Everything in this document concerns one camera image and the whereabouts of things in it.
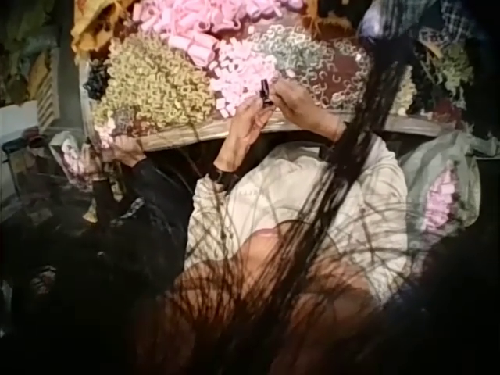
person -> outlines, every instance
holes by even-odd
[[[333,144],[345,132],[338,117],[316,106],[307,90],[291,80],[279,79],[271,88],[270,99],[288,121]],[[320,343],[331,338],[331,333],[323,335],[332,332],[328,327],[335,327],[338,337],[361,327],[404,277],[409,262],[406,185],[395,155],[378,136],[371,136],[361,173],[323,238],[311,235],[311,230],[313,216],[324,205],[322,182],[326,183],[325,173],[332,166],[318,144],[280,145],[234,183],[238,179],[235,172],[274,109],[263,108],[257,97],[244,102],[231,121],[213,168],[198,180],[187,231],[185,270],[174,288],[144,307],[146,312],[137,320],[142,370],[154,373],[154,366],[159,366],[156,370],[161,372],[167,363],[172,371],[179,370],[176,366],[193,366],[197,360],[190,357],[191,350],[212,350],[200,349],[198,341],[216,345],[210,340],[219,340],[215,338],[221,338],[225,329],[249,323],[254,314],[267,321],[264,315],[270,313],[266,310],[272,305],[270,300],[285,298],[288,293],[279,289],[291,283],[287,284],[290,291],[302,277],[301,292],[294,295],[293,308],[288,310],[288,324],[295,333],[300,332],[301,339],[314,343],[304,357],[308,363],[313,353],[323,350]],[[308,242],[309,249],[301,245],[304,238],[315,238]],[[316,246],[321,249],[313,255]],[[302,270],[292,272],[302,256],[303,261],[297,261]],[[162,333],[168,338],[159,338]],[[170,350],[168,358],[155,351],[162,350],[156,344],[159,340],[178,337],[183,345],[178,351]],[[295,338],[290,345],[300,341]],[[278,362],[291,359],[294,349],[287,349],[287,359],[278,356]]]

